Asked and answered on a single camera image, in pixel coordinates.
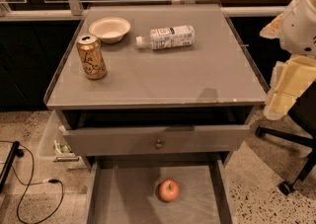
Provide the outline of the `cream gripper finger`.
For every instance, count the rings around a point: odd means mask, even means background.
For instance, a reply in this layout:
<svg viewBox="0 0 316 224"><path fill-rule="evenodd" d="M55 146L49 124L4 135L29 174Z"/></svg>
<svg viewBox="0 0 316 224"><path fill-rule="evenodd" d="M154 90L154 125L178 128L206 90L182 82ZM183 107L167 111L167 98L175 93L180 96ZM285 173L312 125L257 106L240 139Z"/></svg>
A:
<svg viewBox="0 0 316 224"><path fill-rule="evenodd" d="M260 36L269 39L279 38L281 19L282 14L276 16L270 23L261 29Z"/></svg>
<svg viewBox="0 0 316 224"><path fill-rule="evenodd" d="M279 120L287 115L296 100L315 81L315 57L292 54L285 62L278 61L273 69L264 116L269 120Z"/></svg>

